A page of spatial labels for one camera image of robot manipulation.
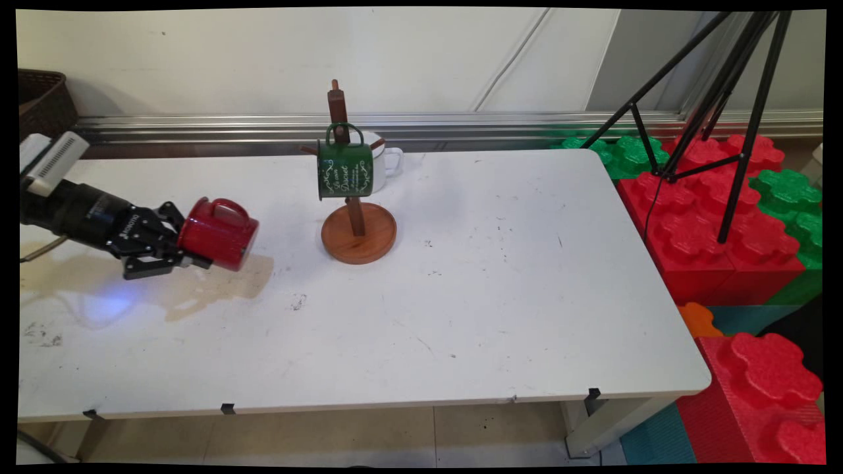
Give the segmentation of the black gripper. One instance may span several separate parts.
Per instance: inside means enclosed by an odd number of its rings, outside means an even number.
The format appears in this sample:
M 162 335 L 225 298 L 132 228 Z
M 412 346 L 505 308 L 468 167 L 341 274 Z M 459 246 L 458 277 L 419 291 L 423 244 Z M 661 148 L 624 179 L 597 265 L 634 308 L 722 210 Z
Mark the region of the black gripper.
M 126 281 L 166 275 L 177 267 L 208 269 L 213 264 L 205 256 L 177 251 L 177 233 L 186 218 L 171 201 L 155 210 L 69 180 L 61 180 L 46 197 L 34 193 L 33 186 L 32 179 L 19 186 L 21 224 L 111 254 L 121 260 Z

